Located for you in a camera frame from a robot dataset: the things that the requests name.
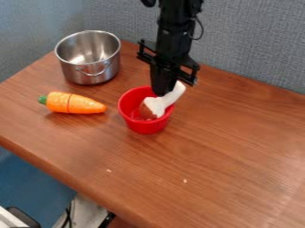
metal pot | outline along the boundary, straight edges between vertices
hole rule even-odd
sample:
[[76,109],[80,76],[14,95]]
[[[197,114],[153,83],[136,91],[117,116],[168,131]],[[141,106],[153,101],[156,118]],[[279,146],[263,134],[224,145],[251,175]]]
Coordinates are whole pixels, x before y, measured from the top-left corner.
[[66,80],[93,85],[109,80],[120,67],[119,38],[104,31],[86,30],[64,37],[54,54]]

gray wall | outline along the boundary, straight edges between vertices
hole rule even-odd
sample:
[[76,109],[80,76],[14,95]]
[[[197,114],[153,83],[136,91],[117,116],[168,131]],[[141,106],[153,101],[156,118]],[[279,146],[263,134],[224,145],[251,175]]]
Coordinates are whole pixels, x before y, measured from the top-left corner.
[[[135,42],[155,39],[157,8],[139,0],[85,2],[85,28]],[[219,69],[305,93],[305,1],[205,0],[204,36],[189,56]]]
[[81,0],[0,0],[0,82],[80,30]]

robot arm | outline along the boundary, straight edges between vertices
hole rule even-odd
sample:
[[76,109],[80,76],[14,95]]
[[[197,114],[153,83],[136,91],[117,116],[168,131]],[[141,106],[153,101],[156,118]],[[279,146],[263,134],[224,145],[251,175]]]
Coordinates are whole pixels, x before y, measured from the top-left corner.
[[[156,0],[140,1],[147,7],[156,3]],[[188,52],[201,0],[159,0],[159,9],[157,40],[140,40],[137,58],[149,64],[152,91],[156,96],[163,96],[172,90],[177,79],[191,86],[196,83],[199,65]],[[185,73],[180,66],[191,69],[191,73]]]

wooden table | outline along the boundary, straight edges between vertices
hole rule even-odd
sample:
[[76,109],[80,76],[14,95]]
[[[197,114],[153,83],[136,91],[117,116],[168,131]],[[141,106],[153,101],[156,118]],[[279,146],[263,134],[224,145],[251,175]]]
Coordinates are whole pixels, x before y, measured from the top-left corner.
[[[305,96],[201,66],[168,126],[141,135],[116,103],[148,85],[136,45],[102,85],[68,83],[53,53],[0,85],[0,143],[139,228],[305,227]],[[104,102],[101,115],[50,113],[49,91]]]

